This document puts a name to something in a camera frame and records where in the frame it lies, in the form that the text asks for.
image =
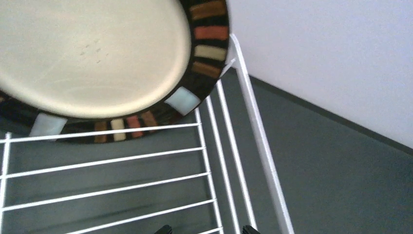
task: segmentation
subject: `white wire rack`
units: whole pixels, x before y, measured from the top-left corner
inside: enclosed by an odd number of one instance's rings
[[[264,172],[266,175],[267,184],[270,189],[270,193],[273,199],[275,210],[277,212],[279,225],[281,227],[281,232],[283,234],[293,234],[294,230],[293,230],[291,220],[288,214],[288,210],[285,204],[285,200],[282,194],[280,181],[279,181],[277,171],[275,168],[275,164],[274,164],[274,160],[273,160],[270,148],[269,148],[268,140],[265,135],[265,130],[263,127],[263,123],[261,120],[261,116],[260,116],[260,112],[259,112],[256,100],[255,100],[254,92],[253,92],[251,82],[248,76],[248,72],[247,72],[244,58],[241,52],[241,48],[240,48],[240,45],[235,35],[231,34],[230,37],[231,37],[231,48],[232,48],[231,58],[233,59],[229,60],[227,66],[223,70],[223,74],[227,72],[231,66],[234,66],[237,70],[237,74],[239,77],[239,81],[240,81],[243,96],[244,96],[244,100],[246,102],[246,106],[248,109],[248,115],[251,121],[254,136],[256,139],[256,143],[259,149],[259,154],[260,154]],[[240,182],[241,190],[243,193],[244,204],[245,204],[245,208],[246,208],[247,215],[248,215],[249,225],[251,225],[252,227],[256,229],[259,229],[259,227],[257,227],[254,212],[252,209],[251,199],[249,197],[248,187],[245,181],[244,170],[241,164],[240,154],[238,152],[237,142],[236,142],[236,138],[234,136],[234,131],[232,128],[231,118],[229,115],[224,90],[223,90],[223,87],[220,81],[218,81],[217,83],[217,88],[218,88],[218,94],[219,94],[222,111],[224,114],[226,129],[227,129],[229,140],[230,140],[230,146],[232,149],[232,154],[234,157],[239,182]],[[211,175],[211,168],[210,168],[209,159],[208,159],[207,146],[206,146],[204,131],[203,131],[202,123],[201,123],[200,112],[198,109],[196,109],[195,110],[196,122],[189,123],[189,124],[178,124],[178,125],[171,125],[171,126],[135,128],[135,129],[124,129],[124,130],[111,130],[111,131],[79,133],[79,134],[64,134],[64,135],[57,135],[57,136],[21,137],[21,138],[13,138],[11,133],[7,133],[5,136],[5,139],[0,140],[0,144],[4,144],[2,169],[1,169],[1,177],[0,177],[1,179],[1,184],[0,184],[0,234],[4,233],[2,231],[3,230],[2,228],[3,228],[3,222],[4,222],[3,216],[5,212],[20,210],[20,209],[25,209],[29,207],[35,207],[35,206],[42,206],[46,204],[53,204],[53,203],[58,203],[58,202],[63,202],[63,201],[82,199],[82,198],[93,197],[93,196],[113,194],[117,192],[135,190],[135,189],[140,189],[140,188],[145,188],[145,187],[150,187],[150,186],[155,186],[155,185],[163,185],[163,184],[174,183],[174,182],[183,181],[183,180],[190,180],[190,179],[194,179],[198,177],[207,178],[209,192],[210,192],[210,199],[208,200],[193,203],[193,204],[188,204],[185,206],[176,207],[173,209],[167,209],[167,210],[158,211],[158,212],[154,212],[150,214],[140,215],[140,216],[133,217],[133,218],[123,219],[123,220],[119,220],[116,222],[107,223],[104,225],[94,226],[94,227],[78,230],[75,232],[71,232],[70,234],[90,233],[93,231],[98,231],[98,230],[102,230],[105,228],[114,227],[117,225],[135,222],[138,220],[147,219],[150,217],[164,215],[164,214],[168,214],[172,212],[182,211],[182,210],[190,209],[190,208],[197,207],[197,206],[203,206],[203,205],[213,206],[217,227],[212,230],[202,232],[200,234],[211,234],[211,233],[223,234],[224,231],[226,233],[240,234],[241,230],[240,230],[240,224],[238,222],[238,216],[237,216],[237,211],[235,207],[234,196],[232,193],[231,183],[230,183],[229,176],[228,176],[228,171],[227,171],[224,151],[223,151],[223,147],[222,147],[222,143],[220,139],[220,133],[219,133],[218,125],[217,125],[217,120],[215,118],[215,113],[214,113],[214,109],[213,109],[213,105],[212,105],[212,101],[210,97],[206,99],[206,104],[207,104],[209,118],[211,121],[212,130],[213,130],[213,134],[215,138],[215,143],[216,143],[217,153],[219,156],[221,170],[223,173],[227,201],[229,203],[231,218],[232,218],[232,223],[233,223],[233,230],[223,229],[220,208],[218,206],[214,182],[212,180],[212,175]],[[19,172],[19,173],[11,173],[11,174],[8,173],[9,159],[10,159],[10,146],[12,143],[40,141],[40,140],[53,140],[53,139],[71,138],[71,137],[96,136],[96,135],[115,134],[115,133],[128,133],[128,132],[136,132],[136,131],[187,128],[187,127],[197,128],[199,140],[201,143],[200,147],[144,154],[144,155],[138,155],[138,156],[120,157],[120,158],[114,158],[114,159],[93,161],[93,162],[73,164],[73,165],[67,165],[67,166],[59,166],[59,167]],[[45,174],[45,173],[51,173],[51,172],[59,172],[59,171],[65,171],[65,170],[72,170],[72,169],[84,168],[84,167],[93,167],[93,166],[98,166],[98,165],[117,163],[117,162],[122,162],[122,161],[138,160],[138,159],[149,158],[149,157],[158,157],[158,156],[163,156],[163,155],[194,152],[194,151],[202,152],[203,161],[205,165],[204,173],[177,177],[177,178],[172,178],[172,179],[166,179],[166,180],[160,180],[160,181],[155,181],[155,182],[150,182],[150,183],[136,184],[136,185],[127,186],[127,187],[102,190],[98,192],[71,195],[71,196],[59,197],[59,198],[54,198],[54,199],[29,202],[29,203],[24,203],[24,204],[19,204],[19,205],[5,206],[5,200],[6,200],[6,195],[7,195],[7,190],[6,190],[7,182],[8,180],[13,179],[13,178],[18,178],[18,177],[23,177],[23,176],[33,176],[33,175],[39,175],[39,174]]]

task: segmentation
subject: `oval plate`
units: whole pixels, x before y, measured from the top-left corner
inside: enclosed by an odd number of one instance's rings
[[[0,91],[0,116],[9,120],[8,124],[2,124],[0,127],[6,131],[26,135],[40,113],[67,118],[62,134],[176,123],[194,110],[213,90],[225,66],[229,44],[229,19],[225,0],[180,0],[180,3],[189,23],[191,53],[188,67],[181,80],[162,100],[145,110],[127,116],[81,119],[60,116],[35,108]],[[151,132],[68,138],[58,141],[108,143],[139,138]]]

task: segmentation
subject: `gray floor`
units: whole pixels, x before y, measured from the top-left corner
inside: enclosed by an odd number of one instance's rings
[[[234,131],[262,234],[278,232],[275,212],[257,155],[238,82],[223,79]],[[413,230],[413,156],[378,142],[281,97],[254,86],[274,160],[296,233],[411,233]],[[212,95],[228,171],[239,213],[247,224],[231,149]],[[221,169],[205,104],[203,128],[226,233],[233,233]],[[193,122],[189,116],[184,122]],[[195,128],[166,130],[149,137],[106,145],[50,142],[12,147],[10,172],[82,163],[199,146]],[[7,205],[74,195],[203,172],[199,152],[22,177],[9,180]],[[203,178],[6,212],[4,233],[59,234],[209,199]],[[176,233],[216,227],[211,206],[166,214],[101,230],[99,234],[150,234],[164,224]]]

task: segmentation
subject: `dark baseboard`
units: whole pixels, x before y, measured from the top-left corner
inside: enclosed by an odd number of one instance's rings
[[[270,85],[270,84],[268,84],[268,83],[266,83],[266,82],[264,82],[260,79],[251,77],[251,82],[253,83],[253,85],[260,86],[260,87],[264,88],[265,90],[268,90],[268,91],[270,91],[270,92],[272,92],[272,93],[274,93],[278,96],[281,96],[281,97],[283,97],[283,98],[285,98],[285,99],[287,99],[287,100],[289,100],[289,101],[291,101],[295,104],[298,104],[298,105],[300,105],[302,107],[305,107],[305,108],[307,108],[311,111],[314,111],[314,112],[318,113],[319,115],[327,117],[327,118],[329,118],[329,119],[331,119],[331,120],[333,120],[337,123],[340,123],[340,124],[342,124],[346,127],[349,127],[351,129],[354,129],[359,133],[362,133],[362,134],[364,134],[368,137],[371,137],[371,138],[373,138],[377,141],[380,141],[384,144],[387,144],[391,147],[394,147],[398,150],[401,150],[401,151],[413,156],[413,149],[406,146],[406,145],[403,145],[403,144],[401,144],[397,141],[394,141],[394,140],[392,140],[388,137],[385,137],[385,136],[383,136],[379,133],[376,133],[376,132],[374,132],[370,129],[367,129],[363,126],[360,126],[359,124],[356,124],[356,123],[354,123],[354,122],[352,122],[348,119],[340,117],[340,116],[338,116],[338,115],[336,115],[332,112],[329,112],[329,111],[327,111],[327,110],[325,110],[325,109],[323,109],[319,106],[316,106],[316,105],[314,105],[314,104],[312,104],[312,103],[310,103],[310,102],[308,102],[304,99],[301,99],[301,98],[299,98],[299,97],[297,97],[297,96],[295,96],[291,93],[288,93],[288,92],[286,92],[282,89],[274,87],[274,86],[272,86],[272,85]]]

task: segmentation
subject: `clothes drying rack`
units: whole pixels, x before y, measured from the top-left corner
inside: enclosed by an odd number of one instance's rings
[[[237,75],[239,78],[239,82],[241,85],[241,90],[243,93],[243,97],[246,103],[246,107],[248,110],[248,116],[251,122],[251,126],[253,129],[254,137],[256,144],[258,146],[259,154],[260,154],[260,159],[263,165],[264,173],[266,176],[267,180],[267,185],[270,190],[270,194],[272,197],[274,209],[276,211],[277,217],[278,217],[278,222],[279,226],[281,229],[281,233],[283,234],[293,234],[293,226],[291,224],[290,216],[288,214],[287,206],[284,200],[284,196],[282,193],[280,181],[277,175],[275,163],[271,154],[271,150],[268,144],[268,140],[265,134],[265,129],[263,127],[263,122],[260,116],[260,111],[257,106],[257,102],[255,100],[254,96],[254,91],[252,89],[251,81],[248,75],[248,71],[245,65],[245,61],[243,58],[243,54],[241,51],[240,44],[234,34],[230,35],[230,50],[229,50],[229,56],[230,59],[227,60],[227,65],[224,68],[222,75],[228,71],[230,67],[235,67],[237,71]],[[240,160],[240,154],[238,152],[238,147],[237,147],[237,142],[235,139],[232,123],[231,123],[231,117],[228,111],[226,99],[225,99],[225,94],[224,94],[224,89],[222,86],[221,81],[217,82],[217,90],[218,90],[218,95],[221,103],[221,108],[225,120],[225,125],[226,125],[226,130],[228,132],[228,137],[230,141],[230,146],[232,149],[232,154],[233,158],[235,161],[236,169],[237,169],[237,174],[238,174],[238,179],[241,185],[242,193],[243,193],[243,198],[244,198],[244,204],[247,210],[247,215],[248,215],[248,220],[249,224],[252,227],[256,228],[259,230],[260,227],[257,227],[254,212],[252,209],[251,205],[251,200],[249,197],[248,193],[248,188],[247,184],[245,181],[245,176],[244,176],[244,171],[243,171],[243,166],[241,164]],[[234,203],[234,198],[233,198],[233,193],[231,189],[231,183],[230,179],[228,176],[228,171],[226,167],[226,162],[224,158],[224,153],[223,153],[223,147],[220,139],[220,134],[219,134],[219,129],[217,127],[217,120],[215,118],[214,114],[214,109],[212,106],[212,102],[210,97],[206,99],[206,104],[207,104],[207,109],[209,112],[209,118],[211,121],[212,129],[213,129],[213,134],[215,138],[215,144],[216,144],[216,149],[217,153],[219,156],[220,160],[220,165],[221,165],[221,170],[223,173],[223,179],[225,183],[225,190],[226,190],[226,195],[227,195],[227,201],[230,206],[230,211],[231,211],[231,218],[232,218],[232,223],[233,223],[233,230],[224,230],[223,229],[223,224],[221,220],[221,214],[220,214],[220,209],[218,206],[217,202],[217,196],[215,194],[215,188],[214,188],[214,183],[212,180],[212,175],[211,175],[211,168],[209,164],[209,159],[208,159],[208,153],[207,153],[207,146],[205,143],[205,136],[204,136],[204,131],[201,123],[201,118],[200,118],[200,112],[198,109],[195,110],[195,116],[196,116],[196,122],[195,123],[189,123],[189,124],[177,124],[177,125],[170,125],[170,126],[159,126],[159,127],[146,127],[146,128],[136,128],[136,129],[124,129],[124,130],[111,130],[111,131],[101,131],[101,132],[90,132],[90,133],[79,133],[79,134],[64,134],[64,135],[56,135],[56,136],[36,136],[36,137],[20,137],[20,138],[13,138],[11,133],[7,133],[5,136],[5,139],[0,139],[0,144],[4,145],[3,149],[3,159],[2,159],[2,169],[1,169],[1,184],[0,184],[0,234],[5,234],[2,232],[2,227],[3,227],[3,222],[4,222],[4,213],[13,211],[13,210],[20,210],[20,209],[25,209],[28,207],[34,207],[34,206],[41,206],[41,205],[46,205],[46,204],[53,204],[53,203],[59,203],[63,201],[69,201],[69,200],[76,200],[76,199],[82,199],[82,198],[87,198],[87,197],[93,197],[93,196],[99,196],[99,195],[106,195],[106,194],[112,194],[112,193],[117,193],[117,192],[122,192],[122,191],[127,191],[127,190],[134,190],[134,189],[139,189],[139,188],[145,188],[149,186],[155,186],[155,185],[162,185],[162,184],[167,184],[167,183],[173,183],[177,181],[183,181],[183,180],[188,180],[192,178],[197,178],[197,177],[206,177],[208,186],[209,186],[209,192],[210,192],[210,199],[205,200],[202,202],[194,203],[194,204],[189,204],[181,207],[176,207],[173,209],[168,209],[168,210],[163,210],[163,211],[156,211],[154,213],[146,214],[146,215],[141,215],[138,217],[133,217],[129,219],[124,219],[124,220],[119,220],[116,222],[112,223],[107,223],[104,225],[99,225],[95,227],[90,227],[86,228],[83,230],[78,230],[75,232],[71,232],[70,234],[83,234],[83,233],[90,233],[93,231],[98,231],[102,230],[105,228],[117,226],[117,225],[122,225],[138,220],[143,220],[146,218],[158,216],[158,215],[164,215],[176,211],[183,211],[186,209],[190,209],[193,207],[197,206],[202,206],[202,205],[212,205],[214,214],[215,214],[215,219],[216,219],[216,224],[217,227],[212,230],[208,230],[205,232],[202,232],[200,234],[211,234],[211,233],[219,233],[223,234],[225,233],[235,233],[235,234],[241,234],[241,227],[238,222],[238,217],[237,217],[237,211],[235,208],[235,203]],[[12,143],[16,142],[28,142],[28,141],[40,141],[40,140],[54,140],[54,139],[59,139],[59,138],[70,138],[70,137],[85,137],[85,136],[96,136],[96,135],[104,135],[104,134],[115,134],[115,133],[126,133],[126,132],[136,132],[136,131],[151,131],[151,130],[162,130],[162,129],[173,129],[173,128],[184,128],[184,127],[196,127],[198,130],[198,135],[199,135],[199,140],[201,143],[200,147],[196,148],[190,148],[190,149],[183,149],[183,150],[177,150],[177,151],[169,151],[169,152],[158,152],[154,154],[146,154],[146,155],[139,155],[139,156],[130,156],[130,157],[121,157],[121,158],[114,158],[114,159],[108,159],[108,160],[101,160],[101,161],[92,161],[92,162],[87,162],[87,163],[80,163],[80,164],[74,164],[74,165],[67,165],[67,166],[60,166],[60,167],[53,167],[53,168],[47,168],[47,169],[40,169],[40,170],[34,170],[34,171],[26,171],[26,172],[19,172],[19,173],[8,173],[8,167],[9,167],[9,160],[10,160],[10,146]],[[23,177],[23,176],[33,176],[33,175],[39,175],[39,174],[44,174],[44,173],[50,173],[50,172],[59,172],[59,171],[64,171],[64,170],[71,170],[71,169],[76,169],[76,168],[82,168],[82,167],[92,167],[92,166],[97,166],[97,165],[103,165],[103,164],[110,164],[110,163],[116,163],[116,162],[122,162],[122,161],[128,161],[128,160],[137,160],[140,158],[148,158],[148,157],[155,157],[155,156],[160,156],[160,155],[166,155],[166,154],[175,154],[175,153],[182,153],[182,152],[190,152],[190,151],[202,151],[203,155],[203,161],[205,165],[205,172],[196,174],[196,175],[189,175],[189,176],[184,176],[184,177],[178,177],[178,178],[173,178],[173,179],[167,179],[167,180],[160,180],[160,181],[155,181],[155,182],[150,182],[150,183],[145,183],[145,184],[137,184],[133,186],[128,186],[128,187],[121,187],[121,188],[116,188],[116,189],[109,189],[109,190],[103,190],[103,191],[98,191],[98,192],[92,192],[92,193],[86,193],[86,194],[79,194],[79,195],[72,195],[72,196],[65,196],[65,197],[59,197],[59,198],[54,198],[54,199],[48,199],[48,200],[43,200],[43,201],[36,201],[36,202],[30,202],[30,203],[25,203],[25,204],[19,204],[19,205],[12,205],[12,206],[5,206],[5,201],[6,201],[6,196],[7,196],[7,182],[11,179],[18,178],[18,177]]]

